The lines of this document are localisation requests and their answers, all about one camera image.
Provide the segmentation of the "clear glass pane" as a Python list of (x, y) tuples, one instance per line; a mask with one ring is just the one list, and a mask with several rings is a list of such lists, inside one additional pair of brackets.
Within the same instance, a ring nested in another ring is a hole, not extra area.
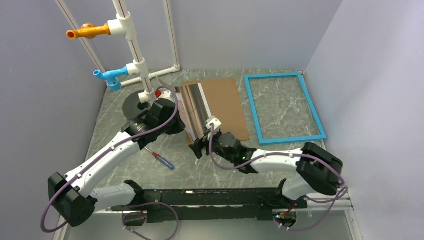
[(189, 83), (182, 87), (183, 101), (188, 110), (188, 125), (185, 125), (185, 131), (191, 141), (200, 139), (207, 132), (205, 128), (206, 120), (212, 114), (200, 82)]

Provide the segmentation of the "blue handled screwdriver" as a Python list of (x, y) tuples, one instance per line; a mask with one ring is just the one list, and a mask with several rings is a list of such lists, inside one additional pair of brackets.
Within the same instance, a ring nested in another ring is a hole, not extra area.
[(166, 166), (169, 170), (173, 171), (175, 169), (175, 166), (160, 154), (148, 149), (147, 147), (144, 147), (143, 149), (149, 152), (157, 161)]

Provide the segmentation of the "blue picture frame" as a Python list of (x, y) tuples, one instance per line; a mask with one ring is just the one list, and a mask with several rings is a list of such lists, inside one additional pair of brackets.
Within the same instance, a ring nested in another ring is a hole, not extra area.
[(260, 145), (327, 139), (302, 73), (250, 74), (244, 83)]

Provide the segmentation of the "printed plant photo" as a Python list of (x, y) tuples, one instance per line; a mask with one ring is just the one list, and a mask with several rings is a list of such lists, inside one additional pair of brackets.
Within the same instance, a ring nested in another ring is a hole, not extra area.
[(184, 122), (184, 124), (187, 126), (189, 124), (188, 110), (186, 108), (186, 104), (184, 103), (184, 99), (182, 95), (182, 87), (166, 83), (164, 80), (161, 80), (160, 78), (158, 79), (158, 82), (160, 83), (161, 86), (166, 86), (175, 92), (176, 97), (178, 99), (178, 112), (179, 112), (180, 118)]

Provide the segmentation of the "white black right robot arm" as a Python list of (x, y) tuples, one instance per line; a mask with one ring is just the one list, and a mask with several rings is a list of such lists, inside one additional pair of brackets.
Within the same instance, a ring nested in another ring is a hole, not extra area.
[(189, 145), (200, 159), (206, 150), (214, 164), (223, 170), (243, 174), (293, 172), (295, 176), (281, 181), (275, 194), (276, 203), (289, 207), (295, 200), (311, 193), (335, 196), (345, 184), (343, 162), (313, 142), (286, 151), (269, 151), (244, 146), (230, 132), (210, 133)]

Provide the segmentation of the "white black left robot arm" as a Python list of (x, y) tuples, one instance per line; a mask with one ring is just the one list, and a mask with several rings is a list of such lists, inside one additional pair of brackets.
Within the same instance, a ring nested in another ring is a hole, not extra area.
[(178, 134), (184, 128), (175, 102), (157, 99), (149, 109), (128, 120), (111, 142), (89, 160), (65, 175), (54, 173), (48, 179), (49, 202), (71, 227), (83, 224), (93, 213), (106, 208), (139, 209), (145, 201), (145, 191), (133, 180), (105, 188), (98, 188), (98, 184), (160, 135)]

